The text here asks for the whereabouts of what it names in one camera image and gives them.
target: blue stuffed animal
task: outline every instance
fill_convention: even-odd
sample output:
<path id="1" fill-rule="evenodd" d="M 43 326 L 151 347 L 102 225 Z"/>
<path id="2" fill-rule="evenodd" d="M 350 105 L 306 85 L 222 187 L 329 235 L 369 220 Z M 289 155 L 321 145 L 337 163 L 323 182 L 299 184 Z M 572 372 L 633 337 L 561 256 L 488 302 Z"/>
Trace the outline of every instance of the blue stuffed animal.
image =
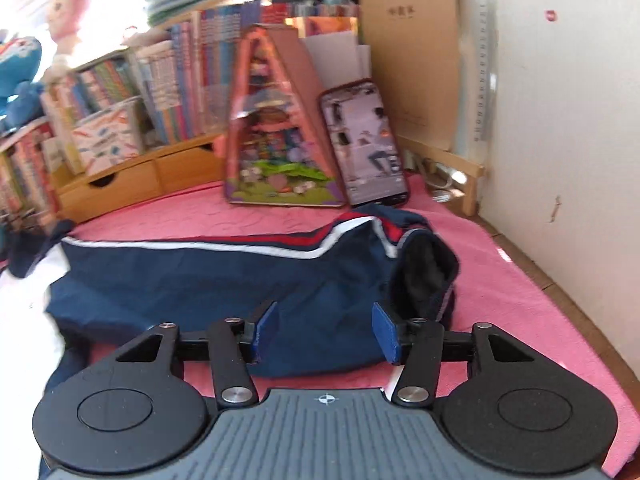
<path id="1" fill-rule="evenodd" d="M 33 83 L 42 46 L 36 38 L 16 38 L 0 46 L 0 137 L 42 117 L 41 83 Z"/>

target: wooden leg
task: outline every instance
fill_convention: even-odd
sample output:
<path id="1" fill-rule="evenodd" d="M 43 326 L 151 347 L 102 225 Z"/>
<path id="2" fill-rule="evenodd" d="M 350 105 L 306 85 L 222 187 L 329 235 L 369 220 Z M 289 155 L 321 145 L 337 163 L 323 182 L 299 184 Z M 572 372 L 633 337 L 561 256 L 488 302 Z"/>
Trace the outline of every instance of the wooden leg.
<path id="1" fill-rule="evenodd" d="M 467 175 L 465 195 L 462 199 L 462 213 L 466 216 L 473 216 L 476 214 L 476 208 L 478 208 L 478 180 Z"/>

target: black circular cover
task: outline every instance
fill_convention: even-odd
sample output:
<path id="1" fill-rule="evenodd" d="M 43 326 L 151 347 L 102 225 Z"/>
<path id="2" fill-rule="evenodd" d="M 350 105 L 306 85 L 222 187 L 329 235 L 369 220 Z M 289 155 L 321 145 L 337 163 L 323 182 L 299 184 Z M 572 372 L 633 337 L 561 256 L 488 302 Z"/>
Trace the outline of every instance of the black circular cover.
<path id="1" fill-rule="evenodd" d="M 170 460 L 200 435 L 207 415 L 195 388 L 153 363 L 117 367 L 88 368 L 40 401 L 33 434 L 50 461 L 126 474 Z"/>
<path id="2" fill-rule="evenodd" d="M 606 396 L 564 368 L 500 364 L 449 394 L 442 421 L 476 458 L 521 474 L 560 474 L 596 463 L 616 434 Z"/>

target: smartphone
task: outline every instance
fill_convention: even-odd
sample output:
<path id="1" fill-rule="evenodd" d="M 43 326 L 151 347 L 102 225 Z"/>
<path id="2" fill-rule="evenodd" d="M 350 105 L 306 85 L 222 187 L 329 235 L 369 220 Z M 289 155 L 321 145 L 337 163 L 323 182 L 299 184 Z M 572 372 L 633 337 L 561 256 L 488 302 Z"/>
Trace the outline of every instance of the smartphone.
<path id="1" fill-rule="evenodd" d="M 404 204 L 409 188 L 375 83 L 363 79 L 332 88 L 319 102 L 350 204 Z"/>

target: triangular toy box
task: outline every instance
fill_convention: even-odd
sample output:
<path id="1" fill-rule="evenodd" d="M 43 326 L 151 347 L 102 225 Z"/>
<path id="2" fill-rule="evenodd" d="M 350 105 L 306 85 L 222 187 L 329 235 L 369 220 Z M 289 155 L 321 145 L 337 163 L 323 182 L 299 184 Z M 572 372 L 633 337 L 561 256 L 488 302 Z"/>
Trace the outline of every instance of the triangular toy box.
<path id="1" fill-rule="evenodd" d="M 226 155 L 229 202 L 344 205 L 318 96 L 322 83 L 298 32 L 254 25 L 234 70 Z"/>

